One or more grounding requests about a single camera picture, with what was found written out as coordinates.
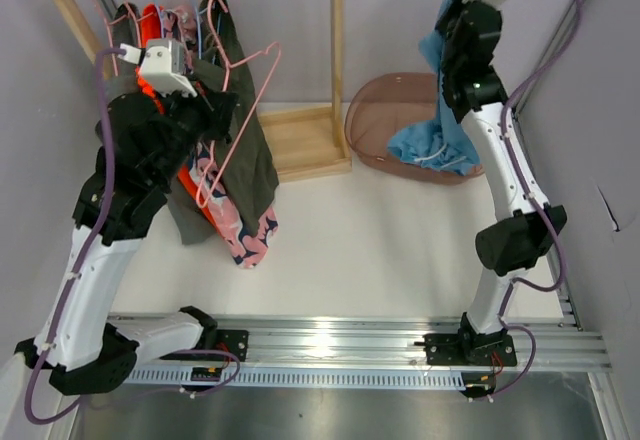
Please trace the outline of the blue hanger of olive shorts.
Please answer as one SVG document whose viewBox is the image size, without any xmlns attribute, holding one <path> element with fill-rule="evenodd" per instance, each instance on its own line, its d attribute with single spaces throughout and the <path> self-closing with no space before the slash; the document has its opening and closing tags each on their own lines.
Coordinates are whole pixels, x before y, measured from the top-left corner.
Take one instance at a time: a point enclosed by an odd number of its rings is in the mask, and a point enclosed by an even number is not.
<svg viewBox="0 0 640 440">
<path fill-rule="evenodd" d="M 203 40 L 203 36 L 202 36 L 203 20 L 202 20 L 201 14 L 204 12 L 204 9 L 200 9 L 198 7 L 198 5 L 196 4 L 195 0 L 188 0 L 188 1 L 189 1 L 190 6 L 192 7 L 192 10 L 193 10 L 193 13 L 194 13 L 194 17 L 195 17 L 195 20 L 196 20 L 196 46 L 197 46 L 197 53 L 198 53 L 198 57 L 202 58 L 203 57 L 203 43 L 206 42 L 206 41 Z M 214 2 L 213 3 L 213 13 L 215 14 L 215 26 L 209 28 L 209 34 L 208 34 L 208 38 L 209 39 L 213 38 L 213 32 L 220 33 L 220 29 L 221 29 L 221 19 L 216 14 L 216 6 L 217 6 L 217 3 Z"/>
</svg>

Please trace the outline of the pink navy patterned shorts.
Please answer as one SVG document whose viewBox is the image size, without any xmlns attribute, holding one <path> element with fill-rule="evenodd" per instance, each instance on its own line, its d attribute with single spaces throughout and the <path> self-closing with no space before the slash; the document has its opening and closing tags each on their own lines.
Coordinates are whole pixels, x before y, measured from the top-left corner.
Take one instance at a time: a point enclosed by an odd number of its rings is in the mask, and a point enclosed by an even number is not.
<svg viewBox="0 0 640 440">
<path fill-rule="evenodd" d="M 213 3 L 221 19 L 215 26 Z M 203 57 L 192 61 L 192 73 L 212 90 L 238 95 L 231 123 L 231 140 L 197 145 L 186 166 L 197 190 L 196 205 L 210 212 L 217 233 L 227 244 L 235 264 L 253 268 L 265 257 L 278 229 L 274 211 L 279 178 L 271 150 L 257 115 L 257 98 L 246 55 L 226 0 L 202 0 Z"/>
</svg>

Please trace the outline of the bright orange shorts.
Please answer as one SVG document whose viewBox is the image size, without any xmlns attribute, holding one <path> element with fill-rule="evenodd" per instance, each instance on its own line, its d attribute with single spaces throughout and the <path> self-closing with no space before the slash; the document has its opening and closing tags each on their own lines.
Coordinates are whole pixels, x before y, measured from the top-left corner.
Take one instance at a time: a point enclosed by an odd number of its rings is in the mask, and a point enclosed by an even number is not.
<svg viewBox="0 0 640 440">
<path fill-rule="evenodd" d="M 145 46 L 151 39 L 160 38 L 161 33 L 163 32 L 160 15 L 153 4 L 149 4 L 143 9 L 142 18 L 139 20 L 138 25 L 142 46 Z M 180 229 L 181 235 L 183 236 L 183 242 L 185 244 L 191 243 L 191 240 L 186 239 L 187 211 L 193 212 L 204 218 L 214 231 L 217 232 L 217 226 L 215 225 L 210 212 L 196 205 L 195 195 L 197 187 L 191 179 L 186 165 L 183 165 L 179 170 L 175 183 L 177 186 L 172 188 L 172 198 L 173 203 L 176 205 L 175 210 L 180 210 L 182 212 L 183 221 L 180 225 Z"/>
</svg>

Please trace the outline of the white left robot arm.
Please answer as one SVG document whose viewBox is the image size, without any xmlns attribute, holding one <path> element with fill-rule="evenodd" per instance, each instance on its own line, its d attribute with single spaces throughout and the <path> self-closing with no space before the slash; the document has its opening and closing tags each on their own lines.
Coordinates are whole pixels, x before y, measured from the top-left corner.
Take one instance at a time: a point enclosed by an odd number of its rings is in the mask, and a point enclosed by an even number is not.
<svg viewBox="0 0 640 440">
<path fill-rule="evenodd" d="M 119 328 L 108 316 L 179 170 L 199 143 L 229 139 L 237 103 L 237 94 L 197 83 L 193 96 L 154 99 L 136 91 L 103 104 L 102 146 L 72 215 L 72 250 L 58 294 L 64 305 L 36 337 L 16 346 L 29 368 L 50 370 L 59 393 L 109 393 L 138 365 L 215 352 L 217 322 L 196 307 L 143 327 Z"/>
</svg>

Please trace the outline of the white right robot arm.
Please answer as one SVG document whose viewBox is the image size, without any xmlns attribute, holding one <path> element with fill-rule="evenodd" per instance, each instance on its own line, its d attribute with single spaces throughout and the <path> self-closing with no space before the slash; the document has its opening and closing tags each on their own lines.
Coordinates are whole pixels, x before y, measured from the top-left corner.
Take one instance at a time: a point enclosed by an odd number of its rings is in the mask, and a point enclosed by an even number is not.
<svg viewBox="0 0 640 440">
<path fill-rule="evenodd" d="M 496 221 L 477 233 L 483 266 L 456 340 L 458 355 L 479 363 L 506 333 L 504 315 L 519 283 L 544 257 L 567 222 L 540 189 L 515 133 L 507 93 L 492 61 L 502 15 L 482 0 L 450 0 L 436 23 L 444 41 L 438 68 L 444 103 L 470 139 L 484 169 Z"/>
</svg>

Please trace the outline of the light blue shorts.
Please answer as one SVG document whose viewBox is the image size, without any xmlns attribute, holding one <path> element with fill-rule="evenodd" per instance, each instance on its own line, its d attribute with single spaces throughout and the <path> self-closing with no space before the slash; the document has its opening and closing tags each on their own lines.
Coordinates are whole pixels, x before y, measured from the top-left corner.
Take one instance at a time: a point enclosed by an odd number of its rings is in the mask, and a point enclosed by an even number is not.
<svg viewBox="0 0 640 440">
<path fill-rule="evenodd" d="M 443 95 L 442 62 L 444 34 L 434 28 L 423 37 L 418 48 L 436 75 L 437 97 L 435 115 L 399 130 L 387 143 L 387 151 L 403 163 L 437 172 L 467 176 L 480 166 L 479 156 L 453 110 Z"/>
</svg>

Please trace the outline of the pink hanger of orange shorts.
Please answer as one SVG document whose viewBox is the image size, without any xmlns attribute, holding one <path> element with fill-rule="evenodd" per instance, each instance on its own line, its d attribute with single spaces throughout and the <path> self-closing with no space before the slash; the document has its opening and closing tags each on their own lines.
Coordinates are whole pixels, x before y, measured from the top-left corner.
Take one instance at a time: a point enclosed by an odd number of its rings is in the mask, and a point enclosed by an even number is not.
<svg viewBox="0 0 640 440">
<path fill-rule="evenodd" d="M 138 7 L 129 0 L 122 0 L 122 4 L 125 6 L 129 17 L 133 20 L 135 28 L 138 29 L 140 26 L 140 12 Z"/>
</svg>

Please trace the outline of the grey shorts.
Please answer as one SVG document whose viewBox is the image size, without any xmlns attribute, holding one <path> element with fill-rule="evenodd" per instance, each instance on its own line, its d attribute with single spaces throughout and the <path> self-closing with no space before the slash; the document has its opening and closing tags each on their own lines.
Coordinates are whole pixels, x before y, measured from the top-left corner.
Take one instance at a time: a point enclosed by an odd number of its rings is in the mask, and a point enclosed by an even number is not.
<svg viewBox="0 0 640 440">
<path fill-rule="evenodd" d="M 138 24 L 136 20 L 138 16 L 139 11 L 133 4 L 123 3 L 118 7 L 113 18 L 114 25 L 110 29 L 112 43 L 115 47 L 119 47 L 121 43 L 137 45 L 136 26 Z M 108 102 L 121 95 L 140 90 L 134 66 L 118 57 L 115 57 L 114 60 L 116 61 L 114 75 L 105 81 L 105 95 Z M 215 233 L 179 178 L 175 178 L 171 183 L 167 206 L 184 246 L 203 243 Z"/>
</svg>

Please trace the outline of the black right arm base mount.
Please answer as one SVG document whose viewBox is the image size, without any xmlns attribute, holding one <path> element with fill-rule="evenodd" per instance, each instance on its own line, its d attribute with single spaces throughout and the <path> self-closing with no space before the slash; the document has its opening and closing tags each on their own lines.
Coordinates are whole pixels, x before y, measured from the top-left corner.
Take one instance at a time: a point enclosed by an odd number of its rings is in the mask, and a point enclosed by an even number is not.
<svg viewBox="0 0 640 440">
<path fill-rule="evenodd" d="M 493 333 L 478 333 L 466 313 L 456 333 L 427 333 L 414 343 L 422 347 L 431 366 L 491 367 L 494 360 L 515 367 L 517 355 L 513 338 L 504 327 Z"/>
</svg>

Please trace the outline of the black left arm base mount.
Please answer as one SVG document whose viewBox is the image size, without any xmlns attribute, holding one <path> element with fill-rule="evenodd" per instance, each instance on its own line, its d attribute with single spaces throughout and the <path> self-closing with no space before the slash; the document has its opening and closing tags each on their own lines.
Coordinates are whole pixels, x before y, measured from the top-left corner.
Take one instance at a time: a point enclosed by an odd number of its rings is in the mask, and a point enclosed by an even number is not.
<svg viewBox="0 0 640 440">
<path fill-rule="evenodd" d="M 226 351 L 237 357 L 240 362 L 244 362 L 248 347 L 249 332 L 247 330 L 216 329 L 204 333 L 203 338 L 196 344 L 195 352 L 190 356 L 196 360 L 224 362 L 228 360 L 226 356 L 205 353 L 205 350 Z"/>
</svg>

